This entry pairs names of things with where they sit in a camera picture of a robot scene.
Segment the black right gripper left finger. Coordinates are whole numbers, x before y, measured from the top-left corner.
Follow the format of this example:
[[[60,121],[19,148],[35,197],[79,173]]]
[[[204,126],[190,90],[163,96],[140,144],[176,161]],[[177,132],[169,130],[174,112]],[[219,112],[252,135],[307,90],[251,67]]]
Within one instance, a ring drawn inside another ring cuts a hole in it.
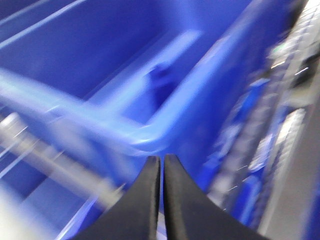
[[[161,160],[149,156],[129,190],[76,240],[155,240],[160,203]]]

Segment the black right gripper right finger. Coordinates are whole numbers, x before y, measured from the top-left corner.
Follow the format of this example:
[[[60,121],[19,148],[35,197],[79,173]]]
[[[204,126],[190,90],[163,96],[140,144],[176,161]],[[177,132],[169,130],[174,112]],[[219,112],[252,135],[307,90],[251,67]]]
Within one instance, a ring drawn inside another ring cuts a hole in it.
[[[163,203],[169,240],[265,239],[214,204],[174,154],[164,158]]]

